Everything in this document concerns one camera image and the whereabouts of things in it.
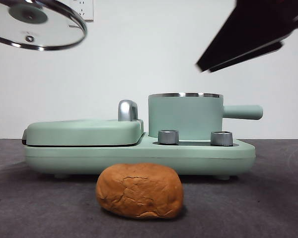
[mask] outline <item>bread roll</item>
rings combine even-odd
[[[152,163],[116,164],[98,178],[96,198],[106,210],[131,218],[174,218],[183,205],[178,174]]]

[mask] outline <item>dark gray table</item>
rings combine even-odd
[[[246,140],[252,170],[229,181],[182,176],[176,220],[112,215],[95,200],[97,176],[32,171],[20,140],[0,140],[0,238],[298,238],[298,140]]]

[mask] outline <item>pot lid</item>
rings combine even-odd
[[[84,20],[56,0],[0,0],[0,42],[39,51],[78,45],[87,35]]]

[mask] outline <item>silver knob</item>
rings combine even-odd
[[[179,144],[179,132],[177,130],[160,130],[158,132],[158,143],[164,145]]]
[[[233,134],[229,131],[213,131],[211,132],[211,144],[218,146],[232,146]]]

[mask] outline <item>electrical outlet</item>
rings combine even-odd
[[[71,0],[70,8],[75,10],[84,20],[94,20],[94,2],[93,0]]]

